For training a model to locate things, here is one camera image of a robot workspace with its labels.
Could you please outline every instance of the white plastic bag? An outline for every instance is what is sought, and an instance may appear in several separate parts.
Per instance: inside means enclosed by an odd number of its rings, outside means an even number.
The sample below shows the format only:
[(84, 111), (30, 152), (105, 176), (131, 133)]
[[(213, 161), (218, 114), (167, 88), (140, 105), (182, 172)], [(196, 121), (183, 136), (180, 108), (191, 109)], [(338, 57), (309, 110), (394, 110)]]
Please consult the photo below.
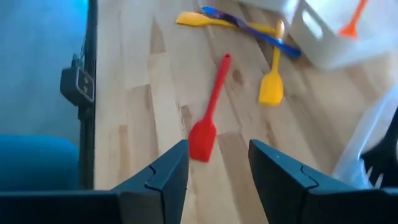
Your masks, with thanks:
[(363, 114), (353, 137), (333, 170), (334, 178), (358, 189), (374, 188), (366, 175), (364, 162), (359, 157), (385, 135), (397, 106), (398, 85), (394, 85), (383, 98)]

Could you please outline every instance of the wooden countertop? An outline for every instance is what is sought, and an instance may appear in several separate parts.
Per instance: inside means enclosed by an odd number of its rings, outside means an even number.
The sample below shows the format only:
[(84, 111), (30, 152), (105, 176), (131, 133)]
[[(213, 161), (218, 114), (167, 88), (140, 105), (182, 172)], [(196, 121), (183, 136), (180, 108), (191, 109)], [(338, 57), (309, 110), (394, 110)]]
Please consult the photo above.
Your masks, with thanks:
[[(180, 12), (199, 10), (196, 1), (98, 1), (95, 187), (118, 185), (187, 138), (229, 52), (215, 148), (208, 164), (190, 163), (182, 223), (266, 223), (250, 173), (249, 140), (330, 174), (363, 112), (395, 82), (397, 55), (333, 72), (283, 55), (285, 97), (276, 108), (260, 106), (271, 47), (230, 28), (176, 25)], [(274, 26), (278, 20), (233, 1), (212, 6), (249, 22)]]

